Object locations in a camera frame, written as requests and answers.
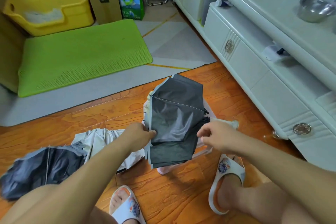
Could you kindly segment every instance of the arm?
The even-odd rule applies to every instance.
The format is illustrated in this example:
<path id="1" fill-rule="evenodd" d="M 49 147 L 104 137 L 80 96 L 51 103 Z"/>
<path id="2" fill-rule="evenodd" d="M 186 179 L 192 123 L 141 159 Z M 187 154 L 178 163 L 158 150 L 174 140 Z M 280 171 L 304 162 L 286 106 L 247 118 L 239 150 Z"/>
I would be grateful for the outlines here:
<path id="1" fill-rule="evenodd" d="M 131 124 L 15 224 L 83 223 L 125 158 L 143 148 L 156 134 L 144 128 L 141 123 Z"/>
<path id="2" fill-rule="evenodd" d="M 205 124 L 197 136 L 221 152 L 246 158 L 300 202 L 319 223 L 335 222 L 336 173 L 295 158 L 219 121 Z"/>

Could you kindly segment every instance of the hand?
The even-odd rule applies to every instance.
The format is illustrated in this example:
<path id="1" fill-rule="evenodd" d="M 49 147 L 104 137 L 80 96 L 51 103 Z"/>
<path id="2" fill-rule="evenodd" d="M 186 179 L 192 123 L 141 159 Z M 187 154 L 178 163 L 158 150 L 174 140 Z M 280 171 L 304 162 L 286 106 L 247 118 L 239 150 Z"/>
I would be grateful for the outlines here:
<path id="1" fill-rule="evenodd" d="M 148 131 L 142 123 L 136 122 L 129 125 L 120 138 L 130 148 L 130 152 L 135 152 L 144 148 L 155 136 L 156 131 Z"/>
<path id="2" fill-rule="evenodd" d="M 204 124 L 197 132 L 197 136 L 205 145 L 210 145 L 222 153 L 228 154 L 237 154 L 249 140 L 248 136 L 221 121 Z"/>

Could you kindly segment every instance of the foot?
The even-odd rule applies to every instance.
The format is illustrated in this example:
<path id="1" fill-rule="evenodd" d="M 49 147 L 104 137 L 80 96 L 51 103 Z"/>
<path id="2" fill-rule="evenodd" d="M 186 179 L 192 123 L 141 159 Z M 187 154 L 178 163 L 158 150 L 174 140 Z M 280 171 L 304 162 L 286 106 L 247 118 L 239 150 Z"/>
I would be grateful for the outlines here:
<path id="1" fill-rule="evenodd" d="M 228 155 L 230 159 L 243 166 L 241 159 L 236 155 Z M 218 190 L 217 201 L 222 209 L 230 210 L 234 208 L 237 199 L 237 189 L 239 189 L 242 184 L 237 175 L 227 174 L 223 176 L 223 182 Z"/>
<path id="2" fill-rule="evenodd" d="M 118 209 L 119 206 L 123 202 L 125 202 L 129 197 L 129 194 L 126 192 L 124 189 L 119 189 L 114 196 L 111 199 L 111 204 L 110 204 L 110 214 L 114 213 L 116 209 Z M 137 220 L 126 220 L 123 222 L 123 224 L 139 224 Z"/>

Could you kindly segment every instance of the green shopping bag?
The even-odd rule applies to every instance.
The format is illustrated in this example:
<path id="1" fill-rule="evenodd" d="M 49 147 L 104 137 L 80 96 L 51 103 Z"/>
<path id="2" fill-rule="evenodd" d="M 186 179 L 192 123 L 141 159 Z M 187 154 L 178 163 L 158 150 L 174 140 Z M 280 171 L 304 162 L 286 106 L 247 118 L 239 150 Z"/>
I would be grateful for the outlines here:
<path id="1" fill-rule="evenodd" d="M 142 20 L 145 15 L 142 0 L 119 0 L 123 18 Z"/>

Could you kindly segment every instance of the yellow plastic basket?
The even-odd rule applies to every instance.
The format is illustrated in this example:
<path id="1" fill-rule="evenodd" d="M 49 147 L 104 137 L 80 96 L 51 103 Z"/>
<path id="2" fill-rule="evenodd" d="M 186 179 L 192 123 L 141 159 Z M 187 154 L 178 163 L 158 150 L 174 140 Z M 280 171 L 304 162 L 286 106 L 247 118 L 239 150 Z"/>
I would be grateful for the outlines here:
<path id="1" fill-rule="evenodd" d="M 93 24 L 89 0 L 6 0 L 3 13 L 33 36 Z"/>

